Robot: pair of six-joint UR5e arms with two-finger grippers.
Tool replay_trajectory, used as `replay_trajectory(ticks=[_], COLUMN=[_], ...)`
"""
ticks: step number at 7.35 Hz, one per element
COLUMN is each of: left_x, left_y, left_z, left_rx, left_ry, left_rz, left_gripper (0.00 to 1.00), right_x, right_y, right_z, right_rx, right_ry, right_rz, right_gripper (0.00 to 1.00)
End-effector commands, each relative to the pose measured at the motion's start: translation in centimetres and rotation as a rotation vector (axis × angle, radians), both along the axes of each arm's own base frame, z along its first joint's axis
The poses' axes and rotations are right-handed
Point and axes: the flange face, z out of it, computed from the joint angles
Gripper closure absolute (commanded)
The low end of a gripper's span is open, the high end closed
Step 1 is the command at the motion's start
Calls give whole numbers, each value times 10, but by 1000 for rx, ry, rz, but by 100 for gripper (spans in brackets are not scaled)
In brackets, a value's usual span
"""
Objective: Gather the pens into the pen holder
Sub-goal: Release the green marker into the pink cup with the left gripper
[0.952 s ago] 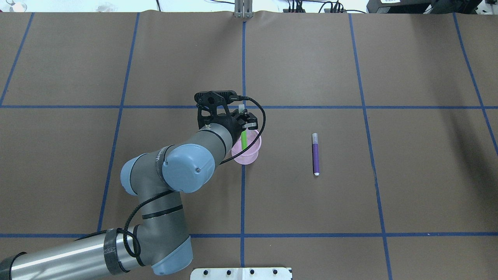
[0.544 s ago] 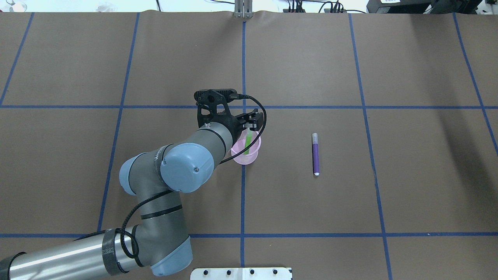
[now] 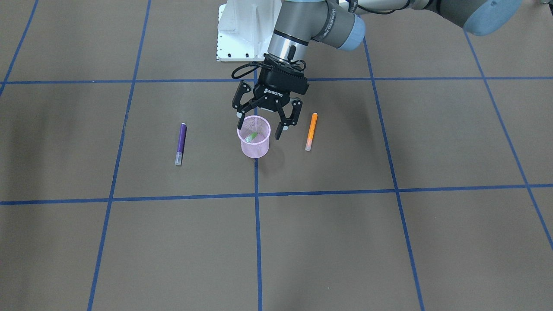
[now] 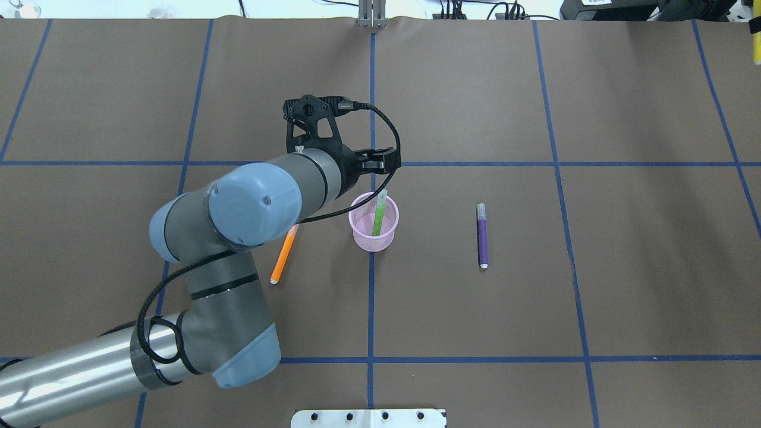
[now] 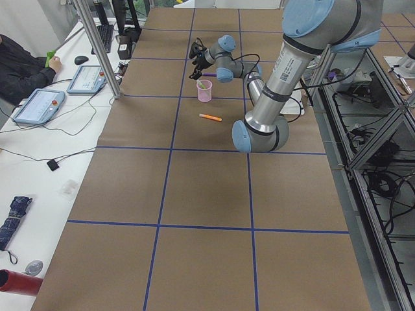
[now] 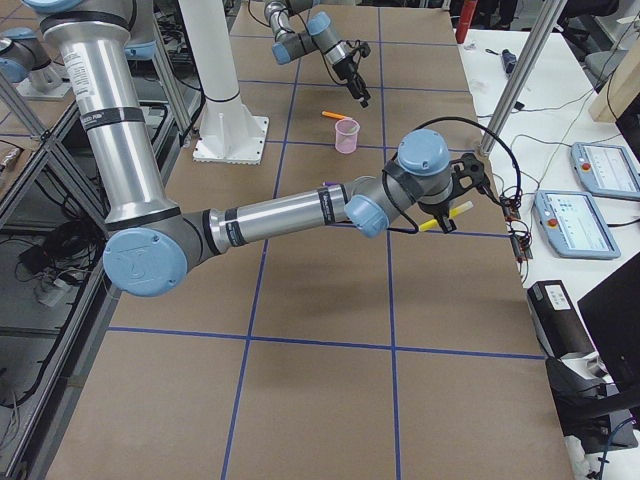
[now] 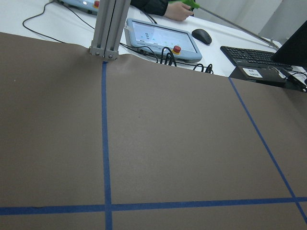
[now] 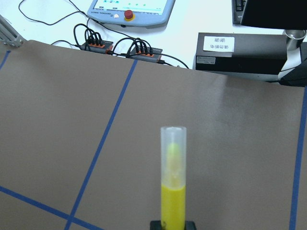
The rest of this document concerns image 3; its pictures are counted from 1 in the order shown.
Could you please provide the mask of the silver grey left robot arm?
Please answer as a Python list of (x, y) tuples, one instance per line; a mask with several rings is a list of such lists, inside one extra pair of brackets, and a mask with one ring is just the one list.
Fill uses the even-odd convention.
[(279, 114), (275, 139), (298, 122), (302, 100), (291, 94), (306, 94), (304, 75), (308, 45), (312, 41), (340, 51), (353, 51), (365, 37), (362, 14), (388, 15), (399, 10), (428, 10), (456, 24), (465, 32), (488, 35), (503, 26), (521, 6), (520, 0), (284, 0), (268, 51), (261, 62), (245, 67), (261, 70), (255, 86), (241, 80), (233, 97), (241, 129), (246, 114), (262, 108)]

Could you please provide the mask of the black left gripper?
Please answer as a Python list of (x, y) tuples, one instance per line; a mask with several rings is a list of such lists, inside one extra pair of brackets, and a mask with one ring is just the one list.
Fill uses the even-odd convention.
[[(308, 79), (304, 75), (306, 62), (303, 60), (290, 62), (275, 56), (266, 56), (260, 68), (261, 72), (254, 91), (251, 85), (242, 79), (233, 97), (232, 106), (239, 118), (237, 129), (242, 128), (247, 112), (255, 108), (264, 108), (278, 112), (280, 121), (274, 138), (279, 140), (283, 131), (298, 124), (303, 108), (302, 100), (291, 99), (292, 112), (288, 117), (285, 116), (283, 107), (288, 104), (291, 93), (306, 94), (309, 87)], [(242, 104), (242, 97), (251, 91), (253, 91), (253, 98)]]

